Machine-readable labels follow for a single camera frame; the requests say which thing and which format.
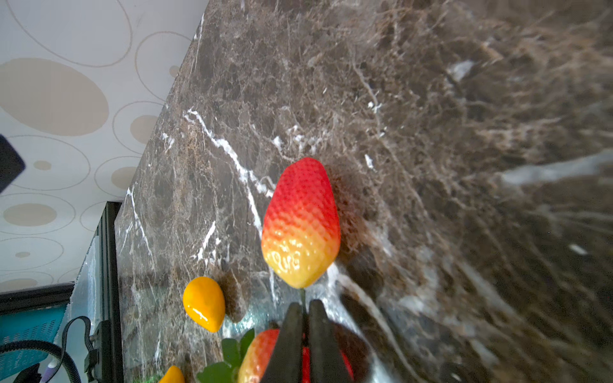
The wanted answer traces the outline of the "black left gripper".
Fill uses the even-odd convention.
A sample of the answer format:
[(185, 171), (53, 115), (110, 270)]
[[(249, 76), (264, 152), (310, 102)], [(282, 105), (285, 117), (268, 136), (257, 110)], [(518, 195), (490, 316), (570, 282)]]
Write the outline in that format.
[(5, 191), (25, 169), (21, 156), (9, 140), (0, 135), (0, 192)]

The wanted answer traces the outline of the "yellow kumquat near left orange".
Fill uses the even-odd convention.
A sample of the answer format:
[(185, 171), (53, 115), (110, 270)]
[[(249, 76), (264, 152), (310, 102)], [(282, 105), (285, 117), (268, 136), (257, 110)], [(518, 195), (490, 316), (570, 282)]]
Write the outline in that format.
[(185, 383), (185, 377), (179, 367), (172, 365), (159, 383)]

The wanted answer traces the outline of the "yellow kumquat far left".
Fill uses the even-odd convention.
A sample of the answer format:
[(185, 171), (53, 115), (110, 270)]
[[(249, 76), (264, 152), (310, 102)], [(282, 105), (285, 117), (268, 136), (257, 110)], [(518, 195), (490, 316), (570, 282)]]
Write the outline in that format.
[(193, 279), (183, 293), (188, 316), (211, 333), (218, 332), (225, 317), (225, 299), (220, 285), (208, 277)]

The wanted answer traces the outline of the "red yellow-tipped fake strawberry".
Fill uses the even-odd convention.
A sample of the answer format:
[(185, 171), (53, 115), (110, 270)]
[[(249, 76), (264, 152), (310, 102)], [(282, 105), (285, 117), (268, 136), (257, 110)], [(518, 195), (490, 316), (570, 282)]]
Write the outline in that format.
[(263, 223), (263, 259), (285, 283), (309, 287), (336, 260), (341, 245), (338, 209), (324, 166), (303, 158), (286, 168)]

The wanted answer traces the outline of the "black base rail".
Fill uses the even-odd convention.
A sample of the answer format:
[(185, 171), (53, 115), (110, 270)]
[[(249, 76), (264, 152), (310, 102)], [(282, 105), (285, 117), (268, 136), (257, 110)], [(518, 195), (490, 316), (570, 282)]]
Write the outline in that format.
[(1, 291), (3, 382), (122, 382), (120, 289), (108, 202), (73, 282)]

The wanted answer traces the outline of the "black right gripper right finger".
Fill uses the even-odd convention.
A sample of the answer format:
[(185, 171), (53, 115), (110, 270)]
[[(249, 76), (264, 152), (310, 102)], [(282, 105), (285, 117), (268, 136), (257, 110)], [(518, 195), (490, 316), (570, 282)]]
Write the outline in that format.
[(334, 327), (319, 299), (310, 302), (308, 325), (311, 382), (352, 382)]

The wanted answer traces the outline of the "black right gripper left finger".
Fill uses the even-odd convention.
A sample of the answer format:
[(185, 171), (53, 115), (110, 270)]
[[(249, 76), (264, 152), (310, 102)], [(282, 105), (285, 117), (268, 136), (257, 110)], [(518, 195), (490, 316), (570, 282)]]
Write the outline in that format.
[(302, 349), (304, 334), (303, 306), (292, 303), (284, 318), (262, 383), (299, 383), (302, 381)]

